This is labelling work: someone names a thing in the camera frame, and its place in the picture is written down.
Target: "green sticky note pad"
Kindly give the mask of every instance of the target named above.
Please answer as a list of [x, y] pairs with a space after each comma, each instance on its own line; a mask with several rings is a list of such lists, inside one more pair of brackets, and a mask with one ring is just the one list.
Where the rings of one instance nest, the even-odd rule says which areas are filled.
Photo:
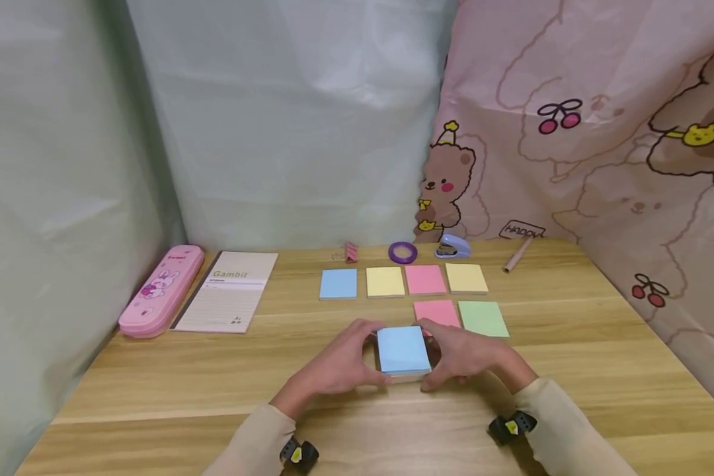
[[463, 328], [490, 337], [510, 337], [497, 302], [459, 301]]

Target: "hand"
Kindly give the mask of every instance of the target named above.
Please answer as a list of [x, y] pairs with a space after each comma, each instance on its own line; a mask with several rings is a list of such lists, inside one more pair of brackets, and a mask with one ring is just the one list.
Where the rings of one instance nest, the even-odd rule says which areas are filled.
[[386, 327], [380, 322], [357, 319], [320, 354], [288, 380], [270, 404], [296, 420], [317, 395], [345, 393], [361, 385], [387, 385], [391, 377], [370, 369], [362, 361], [366, 339]]
[[442, 355], [423, 380], [423, 391], [435, 390], [452, 377], [465, 381], [467, 377], [487, 370], [492, 371], [512, 393], [537, 379], [537, 374], [521, 355], [502, 340], [428, 319], [421, 319], [418, 325], [433, 336], [432, 345], [437, 346]]

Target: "blue stapler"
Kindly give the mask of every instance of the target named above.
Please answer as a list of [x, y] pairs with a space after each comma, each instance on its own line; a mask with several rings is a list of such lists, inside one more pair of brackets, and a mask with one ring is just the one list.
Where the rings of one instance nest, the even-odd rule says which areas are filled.
[[445, 233], [434, 255], [438, 258], [467, 258], [471, 256], [471, 245], [461, 237]]

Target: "person's left hand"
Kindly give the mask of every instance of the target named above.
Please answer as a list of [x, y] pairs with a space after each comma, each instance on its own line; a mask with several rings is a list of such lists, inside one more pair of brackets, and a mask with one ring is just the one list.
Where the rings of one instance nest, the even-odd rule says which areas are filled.
[[391, 377], [373, 370], [362, 361], [362, 346], [374, 332], [386, 327], [381, 322], [357, 319], [328, 344], [272, 398], [270, 404], [296, 420], [317, 395], [334, 395], [361, 385], [387, 385]]

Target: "sticky note pad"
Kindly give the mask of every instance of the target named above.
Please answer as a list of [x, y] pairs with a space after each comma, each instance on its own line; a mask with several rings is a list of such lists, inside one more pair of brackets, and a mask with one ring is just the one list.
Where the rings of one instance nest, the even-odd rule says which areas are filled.
[[402, 381], [413, 381], [431, 372], [421, 328], [386, 327], [376, 333], [381, 371]]
[[401, 267], [368, 268], [366, 274], [369, 298], [390, 298], [404, 295]]
[[489, 291], [487, 281], [478, 264], [453, 264], [447, 262], [447, 281], [450, 282], [450, 292], [478, 292], [486, 294]]
[[355, 299], [357, 270], [323, 270], [320, 299]]
[[406, 266], [407, 289], [411, 296], [419, 294], [447, 294], [442, 269], [436, 264]]
[[[413, 307], [415, 307], [416, 321], [429, 319], [441, 325], [460, 327], [453, 301], [448, 299], [442, 301], [415, 301], [413, 302]], [[423, 335], [429, 336], [431, 334], [423, 331]]]
[[510, 337], [497, 302], [460, 301], [457, 305], [464, 329], [490, 337]]

